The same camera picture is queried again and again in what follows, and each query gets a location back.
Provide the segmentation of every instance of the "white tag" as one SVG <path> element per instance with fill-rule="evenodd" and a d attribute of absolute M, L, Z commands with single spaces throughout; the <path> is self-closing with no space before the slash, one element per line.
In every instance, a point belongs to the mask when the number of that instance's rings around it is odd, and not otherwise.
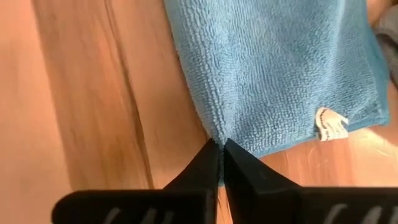
<path fill-rule="evenodd" d="M 320 140 L 329 141 L 348 137 L 347 130 L 341 122 L 348 124 L 348 119 L 328 108 L 319 108 L 315 123 L 319 128 Z"/>

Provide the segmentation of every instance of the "blue fabric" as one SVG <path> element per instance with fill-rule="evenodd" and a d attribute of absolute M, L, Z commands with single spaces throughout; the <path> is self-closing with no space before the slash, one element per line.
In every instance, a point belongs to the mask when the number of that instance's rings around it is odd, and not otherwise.
<path fill-rule="evenodd" d="M 164 0 L 208 134 L 257 157 L 316 138 L 324 106 L 348 131 L 387 124 L 388 69 L 365 0 Z"/>

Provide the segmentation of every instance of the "wooden floor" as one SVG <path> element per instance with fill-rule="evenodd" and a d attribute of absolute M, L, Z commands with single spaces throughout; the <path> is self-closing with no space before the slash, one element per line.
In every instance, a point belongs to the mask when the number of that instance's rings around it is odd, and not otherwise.
<path fill-rule="evenodd" d="M 374 22 L 389 1 L 369 5 Z M 162 0 L 3 0 L 0 17 L 3 223 L 50 223 L 72 190 L 160 189 L 207 140 Z M 389 126 L 262 160 L 302 185 L 398 186 L 392 84 L 389 103 Z"/>

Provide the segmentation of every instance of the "blue towel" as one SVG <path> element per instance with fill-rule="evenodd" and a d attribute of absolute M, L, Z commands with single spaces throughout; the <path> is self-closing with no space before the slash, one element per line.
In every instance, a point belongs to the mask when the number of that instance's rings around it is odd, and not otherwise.
<path fill-rule="evenodd" d="M 164 0 L 208 134 L 264 156 L 315 139 L 321 107 L 348 131 L 387 124 L 388 69 L 365 0 Z"/>

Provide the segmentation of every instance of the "black plastic tool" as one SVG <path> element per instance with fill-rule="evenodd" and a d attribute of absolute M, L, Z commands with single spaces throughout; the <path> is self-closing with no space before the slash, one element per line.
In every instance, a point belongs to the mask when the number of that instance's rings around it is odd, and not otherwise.
<path fill-rule="evenodd" d="M 230 139 L 222 155 L 235 224 L 398 224 L 398 189 L 301 187 Z M 56 204 L 52 221 L 214 224 L 219 164 L 219 145 L 209 140 L 163 190 L 75 192 Z"/>

